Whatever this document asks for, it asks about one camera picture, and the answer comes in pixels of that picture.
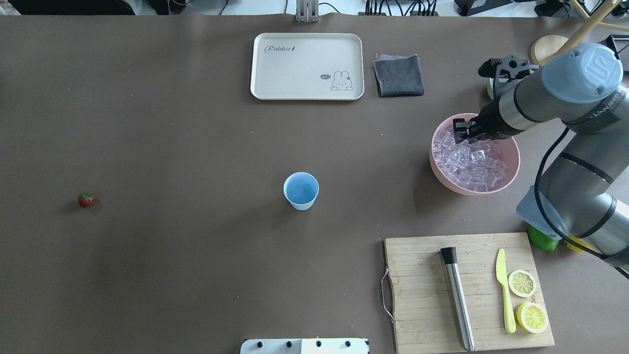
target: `blue plastic cup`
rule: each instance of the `blue plastic cup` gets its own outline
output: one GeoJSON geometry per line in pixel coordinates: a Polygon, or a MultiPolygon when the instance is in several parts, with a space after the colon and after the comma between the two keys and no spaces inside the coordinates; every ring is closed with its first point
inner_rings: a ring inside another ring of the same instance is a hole
{"type": "Polygon", "coordinates": [[[297,210],[312,207],[318,194],[319,183],[312,174],[295,172],[284,182],[284,196],[297,210]]]}

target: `table surface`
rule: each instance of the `table surface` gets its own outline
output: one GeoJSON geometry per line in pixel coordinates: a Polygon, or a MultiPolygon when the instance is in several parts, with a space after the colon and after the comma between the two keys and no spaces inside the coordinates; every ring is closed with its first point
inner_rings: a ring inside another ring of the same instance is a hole
{"type": "MultiPolygon", "coordinates": [[[[579,24],[0,17],[0,351],[238,353],[247,338],[355,336],[393,353],[382,241],[524,231],[515,207],[562,130],[517,136],[515,182],[467,197],[431,172],[434,128],[487,103],[486,59],[527,58],[537,38],[579,24]],[[357,34],[365,94],[256,100],[252,45],[265,31],[357,34]],[[417,53],[426,93],[379,98],[376,53],[417,53]],[[295,171],[321,187],[306,212],[281,192],[295,171]],[[82,191],[98,203],[79,208],[82,191]]],[[[611,188],[619,199],[628,178],[611,188]]],[[[533,254],[556,346],[501,353],[626,351],[629,283],[563,247],[533,254]]]]}

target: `strawberry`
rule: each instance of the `strawberry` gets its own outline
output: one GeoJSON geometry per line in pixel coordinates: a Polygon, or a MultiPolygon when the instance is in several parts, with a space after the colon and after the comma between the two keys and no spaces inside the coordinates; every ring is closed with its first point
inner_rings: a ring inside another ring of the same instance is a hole
{"type": "Polygon", "coordinates": [[[90,204],[94,203],[94,195],[92,193],[81,193],[79,194],[79,205],[84,208],[90,204]]]}

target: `wooden disc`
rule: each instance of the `wooden disc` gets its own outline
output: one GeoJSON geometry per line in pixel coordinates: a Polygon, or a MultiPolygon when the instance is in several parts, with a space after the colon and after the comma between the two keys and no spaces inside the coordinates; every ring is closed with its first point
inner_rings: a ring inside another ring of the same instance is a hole
{"type": "Polygon", "coordinates": [[[558,35],[544,36],[536,40],[531,46],[531,60],[534,64],[546,65],[548,58],[566,42],[568,38],[558,35]]]}

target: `wooden cutting board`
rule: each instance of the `wooden cutting board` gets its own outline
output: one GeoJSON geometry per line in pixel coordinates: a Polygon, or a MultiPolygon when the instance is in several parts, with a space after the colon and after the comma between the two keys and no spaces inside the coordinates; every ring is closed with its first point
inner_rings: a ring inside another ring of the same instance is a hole
{"type": "Polygon", "coordinates": [[[526,233],[403,237],[384,241],[398,354],[465,351],[439,252],[450,246],[457,248],[477,351],[555,345],[550,325],[539,334],[529,333],[520,325],[515,333],[504,329],[502,288],[496,280],[498,249],[505,250],[507,274],[524,269],[537,282],[533,297],[511,293],[513,308],[527,301],[546,308],[526,233]]]}

